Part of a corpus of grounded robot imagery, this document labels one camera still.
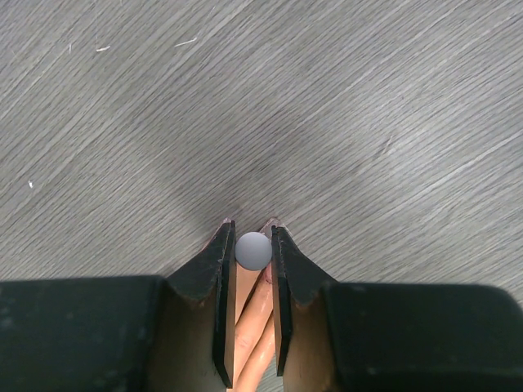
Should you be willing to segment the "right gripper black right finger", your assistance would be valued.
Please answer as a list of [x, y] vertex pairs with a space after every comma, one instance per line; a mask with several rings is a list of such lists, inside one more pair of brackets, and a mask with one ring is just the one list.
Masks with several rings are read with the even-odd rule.
[[521, 390], [522, 310], [504, 290], [339, 282], [284, 227], [271, 244], [285, 390]]

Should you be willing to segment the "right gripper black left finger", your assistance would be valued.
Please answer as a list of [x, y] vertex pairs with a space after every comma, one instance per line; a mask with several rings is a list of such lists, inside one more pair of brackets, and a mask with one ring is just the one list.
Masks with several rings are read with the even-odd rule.
[[235, 224], [173, 274], [4, 281], [4, 391], [224, 391]]

